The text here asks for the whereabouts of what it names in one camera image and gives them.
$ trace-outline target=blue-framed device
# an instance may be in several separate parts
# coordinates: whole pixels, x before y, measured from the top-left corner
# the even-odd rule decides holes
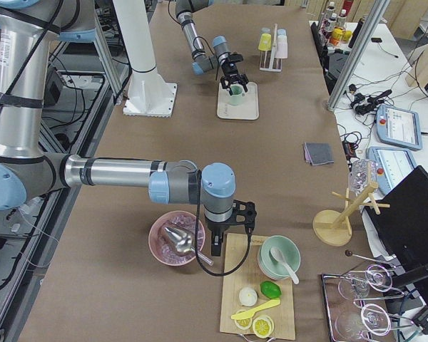
[[[392,105],[380,105],[376,114],[377,136],[383,143],[422,149],[419,115]]]
[[[382,194],[386,195],[396,187],[417,164],[412,151],[407,148],[370,147],[367,159],[376,162],[377,183]]]

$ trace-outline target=bowl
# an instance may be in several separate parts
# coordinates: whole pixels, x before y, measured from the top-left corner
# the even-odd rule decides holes
[[[284,254],[285,260],[296,272],[301,265],[300,250],[297,245],[288,237],[282,235],[273,235],[268,237],[258,251],[258,263],[262,272],[270,276],[270,278],[284,279],[288,278],[289,274],[284,266],[279,264],[270,253],[271,247],[277,247]]]
[[[168,245],[167,241],[163,238],[163,226],[167,221],[178,224],[191,232],[195,233],[195,220],[196,216],[190,212],[183,210],[176,210],[174,212],[167,212],[160,216],[152,225],[149,231],[149,249],[152,255],[162,264],[168,266],[182,266],[188,264],[195,259],[195,253],[189,253],[184,256],[177,255]],[[203,223],[198,220],[198,250],[203,248],[205,244],[205,227]]]

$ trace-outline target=green lime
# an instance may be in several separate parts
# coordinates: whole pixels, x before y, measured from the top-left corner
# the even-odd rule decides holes
[[[274,284],[272,281],[264,281],[260,284],[260,290],[262,294],[267,296],[269,299],[279,298],[282,292],[280,287],[277,284]]]

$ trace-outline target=pink bowl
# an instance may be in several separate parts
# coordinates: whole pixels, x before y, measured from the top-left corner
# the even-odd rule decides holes
[[[160,216],[157,221],[154,222],[151,230],[149,231],[148,242],[152,255],[159,262],[168,266],[182,266],[194,260],[195,253],[179,256],[170,248],[170,246],[168,246],[167,242],[162,237],[162,227],[167,221],[170,221],[195,233],[195,220],[196,217],[194,214],[184,212],[182,210],[167,212]],[[201,250],[204,244],[205,227],[203,226],[203,223],[198,220],[198,250]]]

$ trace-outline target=folded cloth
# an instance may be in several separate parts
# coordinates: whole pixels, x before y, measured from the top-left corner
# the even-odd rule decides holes
[[[305,142],[303,146],[305,149],[306,162],[311,165],[324,165],[335,162],[333,160],[330,145],[316,142]]]

